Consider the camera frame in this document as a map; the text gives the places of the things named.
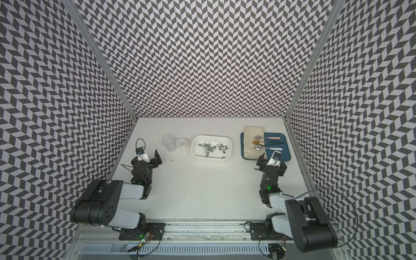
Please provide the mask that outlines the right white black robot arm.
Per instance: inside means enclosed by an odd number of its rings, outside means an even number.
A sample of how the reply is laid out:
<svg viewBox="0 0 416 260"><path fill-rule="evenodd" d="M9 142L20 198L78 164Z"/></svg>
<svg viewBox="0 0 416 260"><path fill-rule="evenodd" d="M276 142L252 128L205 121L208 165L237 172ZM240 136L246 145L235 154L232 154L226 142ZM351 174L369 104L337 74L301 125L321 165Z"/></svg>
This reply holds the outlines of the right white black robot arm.
<svg viewBox="0 0 416 260"><path fill-rule="evenodd" d="M262 172L259 194L261 201L277 212L266 216L264 237L273 240L291 238L301 252L331 249L338 246L338 236L316 197L299 198L285 194L278 186L287 165L279 152L257 160Z"/></svg>

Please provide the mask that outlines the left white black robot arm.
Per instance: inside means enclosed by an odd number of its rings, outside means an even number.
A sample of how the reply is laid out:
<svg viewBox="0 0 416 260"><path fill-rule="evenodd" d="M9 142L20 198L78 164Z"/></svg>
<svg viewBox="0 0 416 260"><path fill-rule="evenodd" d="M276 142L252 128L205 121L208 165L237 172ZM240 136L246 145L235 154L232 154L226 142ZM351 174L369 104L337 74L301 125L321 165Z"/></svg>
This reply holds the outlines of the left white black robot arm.
<svg viewBox="0 0 416 260"><path fill-rule="evenodd" d="M118 230L141 230L146 232L147 223L143 213L125 210L119 206L122 200L145 200L150 195L153 170L162 164L157 150L149 158L145 148L136 149L131 161L132 179L95 179L89 183L81 197L75 202L70 221L76 224L109 226Z"/></svg>

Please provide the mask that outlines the white plastic storage box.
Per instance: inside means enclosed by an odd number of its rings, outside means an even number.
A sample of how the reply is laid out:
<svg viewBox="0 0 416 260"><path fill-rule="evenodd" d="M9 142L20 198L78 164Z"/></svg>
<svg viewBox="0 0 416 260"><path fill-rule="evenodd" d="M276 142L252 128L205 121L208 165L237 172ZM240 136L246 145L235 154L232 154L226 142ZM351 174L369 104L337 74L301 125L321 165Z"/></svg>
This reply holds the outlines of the white plastic storage box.
<svg viewBox="0 0 416 260"><path fill-rule="evenodd" d="M228 146L226 149L226 153L223 153L222 149L214 150L210 152L208 157L205 157L204 148L206 146L198 146L198 143L208 143L211 144L211 147L224 144ZM218 160L218 161L227 161L232 154L232 142L229 138L224 136L216 136L216 135L198 135L194 137L191 145L191 155L195 159L208 159L208 160Z"/></svg>

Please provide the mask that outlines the clear plastic cup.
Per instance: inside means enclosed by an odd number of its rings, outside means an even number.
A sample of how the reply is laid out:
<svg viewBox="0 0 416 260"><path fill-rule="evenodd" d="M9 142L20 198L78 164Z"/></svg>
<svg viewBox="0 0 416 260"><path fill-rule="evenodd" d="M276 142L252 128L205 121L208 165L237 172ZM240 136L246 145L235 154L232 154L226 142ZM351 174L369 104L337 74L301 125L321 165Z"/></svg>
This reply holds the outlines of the clear plastic cup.
<svg viewBox="0 0 416 260"><path fill-rule="evenodd" d="M168 152L174 152L177 149L176 138L174 135L169 134L164 136L161 142Z"/></svg>

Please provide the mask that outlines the blue tray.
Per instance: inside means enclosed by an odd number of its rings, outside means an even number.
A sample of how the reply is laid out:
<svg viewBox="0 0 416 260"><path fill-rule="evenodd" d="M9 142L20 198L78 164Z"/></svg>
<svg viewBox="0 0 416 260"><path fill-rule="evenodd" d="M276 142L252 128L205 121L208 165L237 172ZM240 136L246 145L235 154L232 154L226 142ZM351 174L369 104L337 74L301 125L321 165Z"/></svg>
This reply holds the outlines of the blue tray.
<svg viewBox="0 0 416 260"><path fill-rule="evenodd" d="M291 154L289 151L289 147L288 147L288 142L286 139L286 136L282 133L269 133L269 132L265 132L264 137L266 137L267 139L271 138L271 137L279 137L278 140L269 140L269 143L266 144L267 148L281 148L282 150L281 155L282 155L282 160L285 162L288 162L291 160ZM244 133L242 132L240 134L240 144L241 144L241 156L246 159L246 160L257 160L256 158L246 158L244 156Z"/></svg>

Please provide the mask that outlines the clear plastic lid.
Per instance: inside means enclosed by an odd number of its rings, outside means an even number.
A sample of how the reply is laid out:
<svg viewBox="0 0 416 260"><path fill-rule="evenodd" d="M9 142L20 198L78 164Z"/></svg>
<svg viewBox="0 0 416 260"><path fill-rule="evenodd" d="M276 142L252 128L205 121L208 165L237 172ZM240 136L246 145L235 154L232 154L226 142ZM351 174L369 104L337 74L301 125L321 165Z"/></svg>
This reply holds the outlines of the clear plastic lid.
<svg viewBox="0 0 416 260"><path fill-rule="evenodd" d="M180 151L186 151L188 147L188 141L186 138L177 139L176 146Z"/></svg>

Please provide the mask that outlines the beige cloth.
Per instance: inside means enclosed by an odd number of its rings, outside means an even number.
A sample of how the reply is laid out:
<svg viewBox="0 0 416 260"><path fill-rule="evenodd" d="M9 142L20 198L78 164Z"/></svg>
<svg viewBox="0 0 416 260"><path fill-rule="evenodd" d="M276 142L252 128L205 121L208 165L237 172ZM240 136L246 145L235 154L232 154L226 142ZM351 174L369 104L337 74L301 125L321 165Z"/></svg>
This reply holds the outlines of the beige cloth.
<svg viewBox="0 0 416 260"><path fill-rule="evenodd" d="M259 156L263 154L262 151L257 151L254 149L254 137L257 135L263 136L264 134L264 127L259 126L246 126L243 131L244 139L243 139L243 157L245 159L253 159L257 160Z"/></svg>

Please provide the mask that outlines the white handled spoon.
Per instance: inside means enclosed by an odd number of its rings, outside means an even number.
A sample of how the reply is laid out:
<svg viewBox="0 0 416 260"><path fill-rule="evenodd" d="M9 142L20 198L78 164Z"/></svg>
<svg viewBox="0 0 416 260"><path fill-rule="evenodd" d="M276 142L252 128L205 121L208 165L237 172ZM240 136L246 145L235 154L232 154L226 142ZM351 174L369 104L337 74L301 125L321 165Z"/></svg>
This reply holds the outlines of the white handled spoon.
<svg viewBox="0 0 416 260"><path fill-rule="evenodd" d="M255 145L254 149L257 151L262 151L262 150L282 151L283 150L283 148L279 148L279 147L265 147L262 145Z"/></svg>

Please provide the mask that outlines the gold black handled spoon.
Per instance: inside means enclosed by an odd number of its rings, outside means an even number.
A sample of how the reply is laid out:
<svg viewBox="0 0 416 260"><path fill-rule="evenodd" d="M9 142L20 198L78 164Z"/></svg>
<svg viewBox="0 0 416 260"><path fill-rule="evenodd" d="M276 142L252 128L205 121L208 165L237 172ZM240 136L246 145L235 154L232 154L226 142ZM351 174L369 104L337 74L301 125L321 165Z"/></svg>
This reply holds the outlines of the gold black handled spoon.
<svg viewBox="0 0 416 260"><path fill-rule="evenodd" d="M259 141L259 140L254 140L252 142L253 145L262 145L262 146L274 146L274 145L282 145L284 144L283 141Z"/></svg>

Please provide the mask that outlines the pink handled spoon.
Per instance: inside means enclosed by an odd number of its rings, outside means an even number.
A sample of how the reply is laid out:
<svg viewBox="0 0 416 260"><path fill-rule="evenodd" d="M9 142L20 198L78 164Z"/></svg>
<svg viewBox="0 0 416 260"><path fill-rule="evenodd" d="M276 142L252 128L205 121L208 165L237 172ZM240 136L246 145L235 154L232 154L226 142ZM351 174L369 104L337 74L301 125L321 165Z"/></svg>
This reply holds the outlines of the pink handled spoon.
<svg viewBox="0 0 416 260"><path fill-rule="evenodd" d="M272 136L272 137L267 137L267 136L260 136L260 135L256 135L253 138L254 140L263 140L263 139L270 139L270 140L280 140L281 137L279 136Z"/></svg>

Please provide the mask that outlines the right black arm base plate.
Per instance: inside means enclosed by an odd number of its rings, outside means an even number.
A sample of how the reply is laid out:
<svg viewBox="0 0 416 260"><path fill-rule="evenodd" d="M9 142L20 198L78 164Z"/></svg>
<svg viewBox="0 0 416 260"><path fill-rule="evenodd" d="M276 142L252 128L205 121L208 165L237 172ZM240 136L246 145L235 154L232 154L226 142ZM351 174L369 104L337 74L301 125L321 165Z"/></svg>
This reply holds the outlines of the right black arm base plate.
<svg viewBox="0 0 416 260"><path fill-rule="evenodd" d="M272 240L280 241L285 235L277 233L269 224L263 223L249 223L248 232L252 241Z"/></svg>

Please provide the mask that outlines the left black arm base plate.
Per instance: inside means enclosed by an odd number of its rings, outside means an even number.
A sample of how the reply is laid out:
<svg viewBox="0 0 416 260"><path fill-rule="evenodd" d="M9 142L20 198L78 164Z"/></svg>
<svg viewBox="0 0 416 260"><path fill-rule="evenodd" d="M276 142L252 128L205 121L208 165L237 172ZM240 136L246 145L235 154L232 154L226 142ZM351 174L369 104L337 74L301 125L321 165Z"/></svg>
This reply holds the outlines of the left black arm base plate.
<svg viewBox="0 0 416 260"><path fill-rule="evenodd" d="M148 223L139 229L121 229L119 234L120 241L141 241L149 233L153 241L160 241L165 232L165 223Z"/></svg>

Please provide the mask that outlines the aluminium front rail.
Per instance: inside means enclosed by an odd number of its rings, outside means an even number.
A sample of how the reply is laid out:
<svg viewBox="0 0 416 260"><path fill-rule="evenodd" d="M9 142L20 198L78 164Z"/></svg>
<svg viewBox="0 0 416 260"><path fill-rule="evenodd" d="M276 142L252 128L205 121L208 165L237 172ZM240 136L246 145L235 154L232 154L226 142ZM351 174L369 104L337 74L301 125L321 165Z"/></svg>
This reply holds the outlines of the aluminium front rail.
<svg viewBox="0 0 416 260"><path fill-rule="evenodd" d="M264 231L252 231L250 223L264 224L255 220L169 220L150 219L148 224L163 223L162 244L252 244L255 242L279 243L283 236L267 237ZM122 243L119 233L110 227L80 225L72 242Z"/></svg>

